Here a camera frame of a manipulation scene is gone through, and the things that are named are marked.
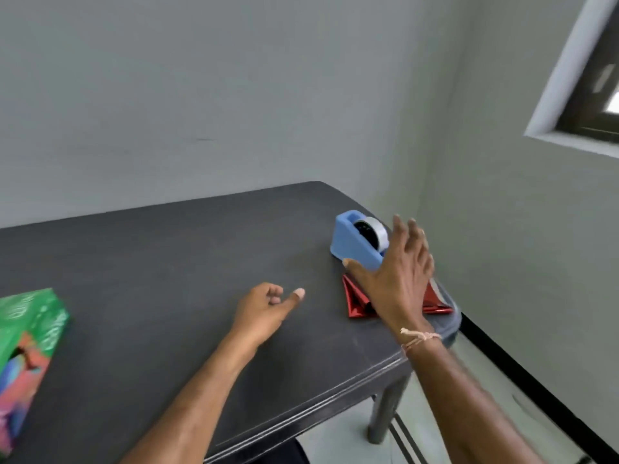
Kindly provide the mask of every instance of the gray wall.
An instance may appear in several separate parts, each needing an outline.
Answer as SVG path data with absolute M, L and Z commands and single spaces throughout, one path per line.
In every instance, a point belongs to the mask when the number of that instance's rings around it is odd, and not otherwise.
M 0 227 L 323 180 L 413 214 L 468 0 L 0 0 Z
M 482 0 L 422 198 L 465 313 L 619 449 L 619 159 L 523 137 L 584 0 Z

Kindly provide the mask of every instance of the hand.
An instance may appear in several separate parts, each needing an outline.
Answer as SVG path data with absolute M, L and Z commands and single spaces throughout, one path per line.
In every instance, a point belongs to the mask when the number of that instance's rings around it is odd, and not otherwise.
M 236 316 L 228 338 L 234 338 L 244 350 L 254 355 L 282 325 L 286 316 L 305 297 L 305 290 L 297 288 L 282 302 L 283 288 L 272 283 L 255 286 L 238 303 Z
M 399 343 L 410 341 L 409 336 L 400 334 L 402 327 L 434 332 L 423 317 L 423 295 L 434 273 L 434 258 L 425 233 L 414 219 L 408 221 L 407 227 L 399 216 L 393 217 L 389 249 L 375 272 L 349 258 L 343 263 Z

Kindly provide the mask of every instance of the window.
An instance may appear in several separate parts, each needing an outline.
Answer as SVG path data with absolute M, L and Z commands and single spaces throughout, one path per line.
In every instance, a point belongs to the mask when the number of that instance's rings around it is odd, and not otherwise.
M 555 128 L 619 143 L 619 4 Z

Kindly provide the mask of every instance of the table leg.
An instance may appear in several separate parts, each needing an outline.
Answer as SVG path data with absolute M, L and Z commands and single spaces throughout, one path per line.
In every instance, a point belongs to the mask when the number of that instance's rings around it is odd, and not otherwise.
M 396 409 L 406 389 L 410 374 L 401 377 L 388 385 L 381 393 L 376 395 L 372 417 L 369 419 L 368 441 L 372 444 L 381 444 L 387 436 L 389 425 L 396 414 Z

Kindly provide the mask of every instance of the green box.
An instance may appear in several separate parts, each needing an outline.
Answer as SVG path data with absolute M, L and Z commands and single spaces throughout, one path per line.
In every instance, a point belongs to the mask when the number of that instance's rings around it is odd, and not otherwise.
M 13 449 L 68 319 L 51 288 L 0 298 L 0 460 Z

